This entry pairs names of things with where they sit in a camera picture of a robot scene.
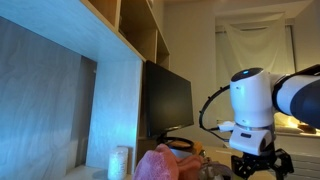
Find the white wall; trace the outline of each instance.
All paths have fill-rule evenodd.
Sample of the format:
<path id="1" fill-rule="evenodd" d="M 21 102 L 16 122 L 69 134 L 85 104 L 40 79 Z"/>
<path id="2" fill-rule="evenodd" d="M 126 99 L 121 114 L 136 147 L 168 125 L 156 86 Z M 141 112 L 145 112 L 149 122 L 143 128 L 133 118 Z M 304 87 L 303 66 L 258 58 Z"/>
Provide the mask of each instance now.
<path id="1" fill-rule="evenodd" d="M 195 121 L 195 125 L 168 135 L 219 146 L 222 141 L 200 129 L 198 123 L 199 110 L 216 91 L 214 19 L 211 1 L 168 5 L 164 13 L 164 36 L 170 50 L 170 70 L 191 81 Z M 210 127 L 215 126 L 211 106 L 204 121 Z"/>
<path id="2" fill-rule="evenodd" d="M 296 18 L 293 29 L 297 70 L 320 63 L 320 1 L 313 1 Z"/>

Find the shelf compartment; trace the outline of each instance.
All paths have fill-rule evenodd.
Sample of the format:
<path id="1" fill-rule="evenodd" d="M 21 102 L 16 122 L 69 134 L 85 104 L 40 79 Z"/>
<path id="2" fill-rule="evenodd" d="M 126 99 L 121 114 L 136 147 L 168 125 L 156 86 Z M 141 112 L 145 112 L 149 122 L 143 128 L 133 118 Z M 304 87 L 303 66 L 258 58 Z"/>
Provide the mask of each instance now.
<path id="1" fill-rule="evenodd" d="M 156 63 L 166 69 L 170 69 L 170 53 L 166 46 L 166 42 L 163 39 L 160 31 L 157 38 L 157 60 Z"/>
<path id="2" fill-rule="evenodd" d="M 146 60 L 156 62 L 157 36 L 156 29 L 146 29 L 128 32 L 125 38 Z"/>
<path id="3" fill-rule="evenodd" d="M 88 0 L 115 29 L 119 28 L 120 0 Z"/>
<path id="4" fill-rule="evenodd" d="M 146 29 L 158 29 L 146 0 L 121 0 L 120 30 L 124 34 Z"/>

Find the candle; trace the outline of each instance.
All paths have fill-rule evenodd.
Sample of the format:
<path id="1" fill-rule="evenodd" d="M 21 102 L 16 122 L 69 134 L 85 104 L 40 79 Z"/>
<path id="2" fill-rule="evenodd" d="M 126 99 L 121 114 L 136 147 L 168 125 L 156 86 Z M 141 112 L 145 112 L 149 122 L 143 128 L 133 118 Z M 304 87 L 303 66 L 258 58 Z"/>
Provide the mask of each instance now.
<path id="1" fill-rule="evenodd" d="M 128 148 L 117 147 L 109 153 L 108 179 L 120 180 L 127 175 Z"/>

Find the black monitor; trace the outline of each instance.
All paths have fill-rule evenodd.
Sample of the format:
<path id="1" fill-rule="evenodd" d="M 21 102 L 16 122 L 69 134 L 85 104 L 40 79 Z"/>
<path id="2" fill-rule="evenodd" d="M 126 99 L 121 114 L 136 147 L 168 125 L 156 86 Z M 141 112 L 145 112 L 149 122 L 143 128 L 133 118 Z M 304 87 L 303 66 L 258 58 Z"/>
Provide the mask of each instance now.
<path id="1" fill-rule="evenodd" d="M 151 61 L 144 74 L 147 136 L 159 138 L 193 125 L 191 82 Z"/>

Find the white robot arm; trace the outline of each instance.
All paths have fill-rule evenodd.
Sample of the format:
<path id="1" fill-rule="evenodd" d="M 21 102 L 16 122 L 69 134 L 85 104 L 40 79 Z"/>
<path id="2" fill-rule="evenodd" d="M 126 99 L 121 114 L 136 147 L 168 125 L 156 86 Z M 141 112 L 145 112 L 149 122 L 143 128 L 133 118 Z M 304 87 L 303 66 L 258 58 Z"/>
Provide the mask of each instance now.
<path id="1" fill-rule="evenodd" d="M 275 140 L 274 108 L 320 128 L 320 65 L 274 81 L 277 75 L 261 68 L 235 74 L 230 82 L 235 126 L 230 146 L 261 155 Z"/>

